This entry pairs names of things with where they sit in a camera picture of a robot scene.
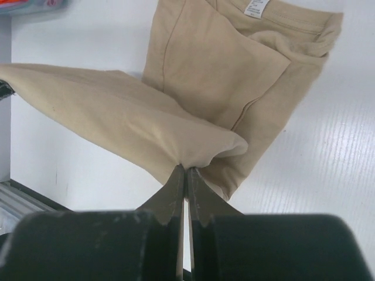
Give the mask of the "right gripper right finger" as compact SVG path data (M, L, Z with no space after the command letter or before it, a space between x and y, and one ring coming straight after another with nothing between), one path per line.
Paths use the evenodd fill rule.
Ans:
M372 280L352 231L327 214L245 215L187 171L193 280Z

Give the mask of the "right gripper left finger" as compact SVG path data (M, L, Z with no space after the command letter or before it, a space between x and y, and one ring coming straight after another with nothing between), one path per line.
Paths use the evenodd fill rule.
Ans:
M182 280L185 170L134 211L27 215L1 247L2 280Z

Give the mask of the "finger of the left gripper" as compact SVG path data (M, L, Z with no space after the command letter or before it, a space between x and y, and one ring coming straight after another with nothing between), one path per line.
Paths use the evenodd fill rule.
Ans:
M14 93L15 91L6 81L0 80L0 100L8 98Z

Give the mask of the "beige t shirt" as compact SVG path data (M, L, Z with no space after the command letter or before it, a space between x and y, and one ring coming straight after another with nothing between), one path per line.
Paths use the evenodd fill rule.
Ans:
M1 80L160 183L196 167L228 200L320 75L342 20L282 1L159 1L141 79L14 63Z

